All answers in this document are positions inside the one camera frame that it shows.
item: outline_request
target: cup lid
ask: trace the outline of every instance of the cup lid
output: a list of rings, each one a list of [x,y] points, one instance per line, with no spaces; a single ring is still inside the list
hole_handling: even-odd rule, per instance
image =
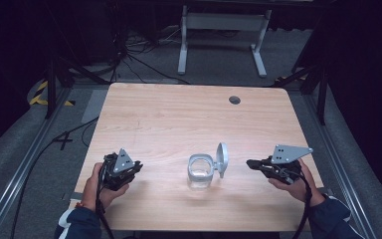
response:
[[[228,148],[224,142],[220,142],[218,145],[216,160],[216,169],[219,171],[220,177],[223,178],[229,162]]]

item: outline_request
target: table top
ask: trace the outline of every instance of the table top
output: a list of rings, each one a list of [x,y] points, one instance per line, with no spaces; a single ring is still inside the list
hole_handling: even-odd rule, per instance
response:
[[[231,104],[231,96],[241,102]],[[190,156],[216,158],[219,142],[229,154],[224,178],[215,171],[208,189],[191,190]],[[75,192],[83,192],[96,162],[124,148],[143,167],[106,210],[113,230],[294,231],[303,203],[246,165],[272,155],[276,144],[307,146],[283,89],[115,83]],[[321,187],[312,155],[303,160]]]

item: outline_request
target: metal frame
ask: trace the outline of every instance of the metal frame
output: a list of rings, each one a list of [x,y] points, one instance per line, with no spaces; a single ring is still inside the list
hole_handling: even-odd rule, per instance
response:
[[[43,124],[41,125],[36,137],[34,138],[32,144],[30,145],[26,155],[18,166],[14,176],[9,181],[3,195],[0,199],[0,226],[5,219],[9,209],[17,198],[23,184],[26,181],[28,176],[28,171],[33,166],[35,158],[39,153],[41,146],[43,145],[43,141],[53,123],[56,119],[58,112],[64,106],[65,101],[67,100],[70,89],[64,88],[61,89],[61,95],[56,104],[56,108],[53,114],[49,117],[49,119],[45,119]]]
[[[377,238],[371,223],[365,214],[362,204],[359,201],[358,193],[355,191],[355,188],[353,187],[352,182],[344,169],[342,159],[337,153],[337,150],[333,144],[333,140],[330,138],[327,128],[322,123],[320,123],[317,118],[316,105],[313,98],[310,95],[304,95],[303,99],[307,104],[309,114],[314,119],[315,126],[324,141],[328,154],[330,155],[331,168],[336,175],[339,186],[342,189],[343,196],[345,197],[347,205],[352,212],[354,221],[359,229],[358,232],[366,239]]]
[[[265,78],[267,73],[260,50],[266,35],[271,14],[272,10],[266,11],[264,15],[188,13],[187,6],[183,6],[181,23],[182,42],[179,53],[178,74],[185,74],[188,52],[188,29],[238,30],[258,31],[260,33],[257,43],[251,45],[251,50],[259,76]]]

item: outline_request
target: aluminum rail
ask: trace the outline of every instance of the aluminum rail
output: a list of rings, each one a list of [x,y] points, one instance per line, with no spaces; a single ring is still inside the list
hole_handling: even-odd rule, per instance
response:
[[[303,99],[307,104],[309,114],[313,117],[316,124],[316,128],[318,129],[325,143],[327,152],[330,155],[330,165],[333,169],[334,174],[336,175],[340,188],[342,189],[347,205],[352,212],[354,221],[359,229],[358,233],[360,233],[366,239],[377,238],[371,227],[371,223],[368,221],[365,211],[361,205],[361,202],[359,201],[358,194],[356,193],[355,188],[353,187],[352,182],[350,181],[348,174],[344,169],[342,160],[340,159],[339,154],[337,153],[337,150],[327,131],[327,128],[321,125],[318,121],[314,99],[311,95],[305,95],[303,96]]]
[[[6,187],[3,195],[0,199],[0,226],[5,219],[5,216],[7,215],[9,209],[11,208],[12,204],[14,203],[15,199],[17,198],[20,189],[22,188],[23,184],[26,181],[27,174],[29,169],[32,167],[32,164],[41,149],[41,146],[43,144],[43,140],[45,139],[47,133],[49,132],[50,127],[52,126],[52,123],[55,121],[58,112],[61,110],[61,108],[64,105],[64,102],[67,100],[68,96],[70,94],[70,89],[63,88],[61,89],[59,99],[57,101],[57,107],[55,108],[55,111],[52,113],[52,115],[44,120],[42,123],[38,133],[36,134],[36,137],[34,138],[32,144],[30,145],[29,149],[27,150],[26,155],[24,156],[23,160],[21,161],[20,165],[18,166],[14,176],[8,183],[8,186]]]

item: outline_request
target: hand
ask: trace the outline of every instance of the hand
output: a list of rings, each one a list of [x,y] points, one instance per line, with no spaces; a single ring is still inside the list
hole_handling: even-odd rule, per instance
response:
[[[100,172],[103,164],[98,162],[93,168],[92,176],[87,180],[85,189],[83,191],[82,204],[84,207],[90,209],[91,211],[96,211],[96,191],[98,184],[98,173]],[[110,206],[116,197],[123,195],[129,188],[129,184],[125,184],[118,191],[112,191],[110,189],[104,188],[100,193],[100,201],[103,208],[106,209]]]
[[[312,197],[309,202],[309,206],[318,205],[321,202],[323,202],[325,199],[321,195],[321,193],[318,191],[317,187],[315,186],[314,179],[312,178],[312,174],[309,171],[308,167],[305,165],[305,163],[303,163],[302,159],[299,159],[298,161],[301,166],[302,173],[305,176],[305,179],[308,182],[312,192]],[[305,202],[306,189],[305,189],[305,183],[303,182],[302,179],[296,180],[291,185],[287,185],[274,178],[269,178],[269,183],[271,183],[277,189],[287,191],[292,197],[296,198],[297,200]]]

